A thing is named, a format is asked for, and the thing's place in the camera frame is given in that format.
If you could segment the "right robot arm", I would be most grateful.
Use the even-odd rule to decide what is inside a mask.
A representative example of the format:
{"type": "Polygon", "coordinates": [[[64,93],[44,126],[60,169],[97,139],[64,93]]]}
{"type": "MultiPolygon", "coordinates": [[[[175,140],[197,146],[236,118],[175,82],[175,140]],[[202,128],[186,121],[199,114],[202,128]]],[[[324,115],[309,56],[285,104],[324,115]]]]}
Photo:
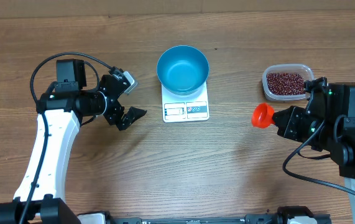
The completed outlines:
{"type": "Polygon", "coordinates": [[[300,142],[291,155],[305,146],[316,151],[328,151],[328,158],[339,167],[344,185],[286,174],[308,182],[348,193],[353,223],[355,223],[355,83],[328,83],[325,77],[306,81],[304,89],[310,97],[305,108],[291,106],[276,112],[272,120],[283,138],[300,142]]]}

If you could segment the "red scoop with blue handle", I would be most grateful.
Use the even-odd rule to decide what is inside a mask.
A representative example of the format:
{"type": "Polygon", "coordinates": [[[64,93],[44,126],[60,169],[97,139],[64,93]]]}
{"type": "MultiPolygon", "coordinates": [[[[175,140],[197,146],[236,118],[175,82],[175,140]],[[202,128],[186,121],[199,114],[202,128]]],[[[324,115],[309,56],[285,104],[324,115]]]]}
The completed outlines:
{"type": "Polygon", "coordinates": [[[274,113],[275,111],[271,105],[267,103],[259,104],[252,114],[251,123],[253,127],[268,128],[271,124],[275,124],[272,118],[274,113]]]}

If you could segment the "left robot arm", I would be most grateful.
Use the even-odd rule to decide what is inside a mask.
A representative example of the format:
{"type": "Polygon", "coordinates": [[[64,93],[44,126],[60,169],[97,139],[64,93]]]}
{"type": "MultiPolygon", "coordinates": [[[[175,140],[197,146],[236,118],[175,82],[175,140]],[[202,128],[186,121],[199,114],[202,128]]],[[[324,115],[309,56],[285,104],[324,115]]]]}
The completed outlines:
{"type": "Polygon", "coordinates": [[[127,129],[143,117],[145,110],[128,111],[118,101],[129,94],[137,80],[128,72],[109,67],[96,77],[96,86],[86,89],[89,55],[76,53],[75,59],[54,55],[57,79],[36,104],[37,135],[25,176],[11,202],[0,203],[0,223],[29,223],[39,217],[41,223],[114,223],[109,212],[75,215],[65,202],[65,181],[73,142],[80,128],[98,116],[118,130],[127,129]]]}

